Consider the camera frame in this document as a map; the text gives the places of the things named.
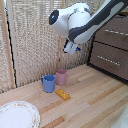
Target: wooden table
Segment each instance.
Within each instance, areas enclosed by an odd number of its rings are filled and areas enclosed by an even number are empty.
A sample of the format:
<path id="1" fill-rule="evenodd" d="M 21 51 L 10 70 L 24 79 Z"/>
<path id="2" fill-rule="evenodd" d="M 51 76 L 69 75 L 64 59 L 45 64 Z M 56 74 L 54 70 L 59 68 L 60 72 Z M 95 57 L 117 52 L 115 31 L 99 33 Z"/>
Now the wooden table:
<path id="1" fill-rule="evenodd" d="M 68 70 L 67 84 L 56 85 L 70 94 L 67 101 L 45 93 L 41 81 L 0 95 L 0 106 L 26 101 L 37 107 L 39 128 L 110 128 L 128 102 L 128 86 L 96 69 L 81 65 Z"/>

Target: mug handle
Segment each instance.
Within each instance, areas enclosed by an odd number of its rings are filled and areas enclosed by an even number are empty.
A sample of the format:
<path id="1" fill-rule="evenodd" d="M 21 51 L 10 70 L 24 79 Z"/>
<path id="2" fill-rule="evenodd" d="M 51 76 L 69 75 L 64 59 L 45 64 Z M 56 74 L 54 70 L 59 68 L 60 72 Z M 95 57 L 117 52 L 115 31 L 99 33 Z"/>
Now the mug handle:
<path id="1" fill-rule="evenodd" d="M 43 84 L 43 79 L 44 79 L 44 77 L 45 77 L 45 76 L 42 76 L 42 77 L 41 77 L 41 82 L 42 82 L 42 84 Z"/>

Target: blue cup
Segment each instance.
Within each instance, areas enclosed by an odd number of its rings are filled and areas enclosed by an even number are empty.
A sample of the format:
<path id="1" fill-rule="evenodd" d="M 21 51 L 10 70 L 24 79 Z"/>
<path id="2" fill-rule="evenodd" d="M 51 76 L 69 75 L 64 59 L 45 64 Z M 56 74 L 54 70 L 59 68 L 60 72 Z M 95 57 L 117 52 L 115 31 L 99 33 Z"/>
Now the blue cup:
<path id="1" fill-rule="evenodd" d="M 45 92 L 53 92 L 55 89 L 55 76 L 46 75 L 41 77 L 41 82 Z"/>

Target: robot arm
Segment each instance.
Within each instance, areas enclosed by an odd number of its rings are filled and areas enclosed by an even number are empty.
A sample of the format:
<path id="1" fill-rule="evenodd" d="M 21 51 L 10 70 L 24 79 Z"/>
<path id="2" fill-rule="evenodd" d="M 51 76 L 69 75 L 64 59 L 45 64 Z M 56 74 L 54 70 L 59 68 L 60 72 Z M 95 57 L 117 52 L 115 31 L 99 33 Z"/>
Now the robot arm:
<path id="1" fill-rule="evenodd" d="M 69 8 L 53 11 L 49 24 L 62 38 L 69 40 L 65 49 L 74 54 L 77 44 L 86 43 L 96 31 L 127 6 L 128 0 L 106 0 L 90 17 L 89 6 L 86 3 L 76 3 Z"/>

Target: beige blind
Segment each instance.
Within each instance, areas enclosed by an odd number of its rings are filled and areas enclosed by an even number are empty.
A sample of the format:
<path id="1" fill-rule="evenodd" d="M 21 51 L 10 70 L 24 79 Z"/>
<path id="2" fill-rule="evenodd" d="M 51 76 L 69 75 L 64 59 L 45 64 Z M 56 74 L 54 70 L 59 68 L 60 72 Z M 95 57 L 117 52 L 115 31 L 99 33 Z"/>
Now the beige blind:
<path id="1" fill-rule="evenodd" d="M 98 0 L 96 4 L 96 10 L 98 10 L 103 5 L 104 2 L 105 0 Z"/>
<path id="2" fill-rule="evenodd" d="M 48 18 L 61 4 L 61 0 L 7 1 L 18 86 L 55 73 L 58 35 Z"/>
<path id="3" fill-rule="evenodd" d="M 4 3 L 0 1 L 0 93 L 6 92 L 14 86 L 12 60 L 7 32 L 7 20 Z"/>
<path id="4" fill-rule="evenodd" d="M 97 0 L 66 0 L 65 7 L 72 6 L 77 2 L 87 3 L 90 7 L 90 13 L 95 13 Z M 60 54 L 61 61 L 59 64 L 59 68 L 70 69 L 86 63 L 89 42 L 90 41 L 85 44 L 78 45 L 81 51 L 76 51 L 74 55 L 70 55 L 68 53 L 63 53 L 63 48 L 65 44 L 65 40 L 63 40 L 61 43 L 62 53 Z"/>

